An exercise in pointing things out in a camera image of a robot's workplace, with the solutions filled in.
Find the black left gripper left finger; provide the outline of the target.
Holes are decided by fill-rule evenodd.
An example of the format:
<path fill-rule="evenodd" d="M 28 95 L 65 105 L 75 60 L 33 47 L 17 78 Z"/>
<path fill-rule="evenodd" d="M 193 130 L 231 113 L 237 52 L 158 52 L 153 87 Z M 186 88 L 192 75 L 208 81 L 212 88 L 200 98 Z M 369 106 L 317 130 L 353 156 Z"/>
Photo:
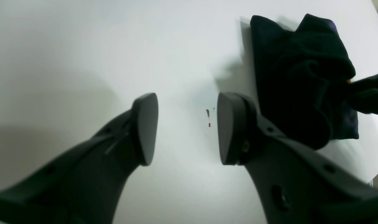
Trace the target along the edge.
<path fill-rule="evenodd" d="M 111 224 L 129 176 L 154 157 L 158 98 L 147 93 L 90 139 L 0 191 L 7 224 Z"/>

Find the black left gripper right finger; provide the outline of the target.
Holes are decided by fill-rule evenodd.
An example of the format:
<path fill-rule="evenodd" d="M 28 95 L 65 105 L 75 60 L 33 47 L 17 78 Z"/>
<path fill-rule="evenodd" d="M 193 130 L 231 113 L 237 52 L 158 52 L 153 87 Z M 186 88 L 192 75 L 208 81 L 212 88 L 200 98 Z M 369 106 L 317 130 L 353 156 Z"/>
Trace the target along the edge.
<path fill-rule="evenodd" d="M 245 167 L 269 224 L 378 224 L 378 189 L 288 138 L 252 99 L 221 92 L 220 159 Z"/>

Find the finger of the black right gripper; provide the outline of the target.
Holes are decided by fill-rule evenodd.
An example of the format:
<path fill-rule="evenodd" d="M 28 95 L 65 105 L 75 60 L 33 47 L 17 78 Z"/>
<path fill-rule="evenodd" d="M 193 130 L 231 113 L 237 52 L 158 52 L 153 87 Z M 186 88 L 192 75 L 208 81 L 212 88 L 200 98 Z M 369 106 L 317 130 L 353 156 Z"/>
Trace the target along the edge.
<path fill-rule="evenodd" d="M 378 74 L 351 83 L 347 101 L 358 112 L 378 115 Z"/>

